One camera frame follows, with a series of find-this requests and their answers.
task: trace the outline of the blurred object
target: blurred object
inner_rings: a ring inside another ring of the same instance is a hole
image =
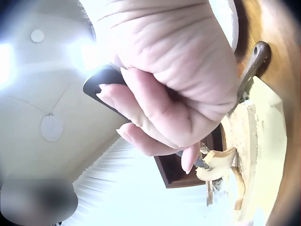
[[[70,181],[44,162],[25,164],[11,173],[1,188],[0,208],[9,221],[51,225],[69,218],[78,199]]]

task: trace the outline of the wood carving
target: wood carving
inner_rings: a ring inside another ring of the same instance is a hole
[[[251,101],[239,104],[231,115],[227,115],[222,120],[225,134],[226,147],[236,147],[237,156],[234,166],[237,167],[236,174],[241,174],[242,183],[245,188],[243,194],[252,192],[255,166],[257,161],[257,128],[255,120],[255,105]],[[238,206],[234,209],[241,209],[244,202],[248,203],[250,197],[241,197]]]
[[[203,159],[210,169],[198,167],[197,177],[200,180],[210,181],[221,178],[231,168],[236,154],[236,148],[231,147],[223,152],[211,150]]]

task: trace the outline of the wooden table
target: wooden table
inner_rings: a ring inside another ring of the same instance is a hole
[[[287,131],[287,151],[279,193],[267,225],[282,225],[300,199],[300,25],[279,0],[234,0],[239,16],[235,52],[241,75],[254,44],[267,42],[272,57],[258,76],[281,99]]]

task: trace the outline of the bright light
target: bright light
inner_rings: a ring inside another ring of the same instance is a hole
[[[81,46],[82,61],[85,70],[93,70],[99,64],[99,53],[96,45],[83,44]]]
[[[90,72],[102,63],[99,47],[92,41],[80,39],[68,45],[68,55],[73,67],[83,73]]]
[[[10,48],[7,44],[0,44],[0,86],[9,80],[11,71]]]

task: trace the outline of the knife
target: knife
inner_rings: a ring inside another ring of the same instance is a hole
[[[258,70],[260,65],[265,61],[265,59],[268,58],[268,56],[269,56],[269,45],[263,41],[257,42],[252,49],[246,67],[240,77],[240,86],[237,93],[237,102],[235,106],[232,108],[232,110],[229,111],[228,114],[231,114],[236,108],[236,106],[238,105],[238,103],[243,101],[242,97],[244,95],[245,86],[248,80],[256,74],[256,71]],[[86,79],[83,86],[83,91],[88,96],[92,97],[96,101],[100,102],[101,104],[105,105],[112,111],[124,117],[127,122],[131,122],[131,120],[126,118],[115,108],[107,105],[105,102],[100,100],[96,95],[97,93],[101,92],[101,88],[99,87],[100,84],[114,84],[114,83],[126,86],[126,82],[124,81],[122,74],[119,71],[117,71],[111,65],[103,65],[102,67],[100,67],[99,71],[96,74]],[[183,150],[176,153],[176,155],[180,157],[182,157],[182,154],[183,154]],[[197,160],[194,162],[194,165],[205,169],[210,169],[209,165],[207,165],[200,157],[197,158]]]

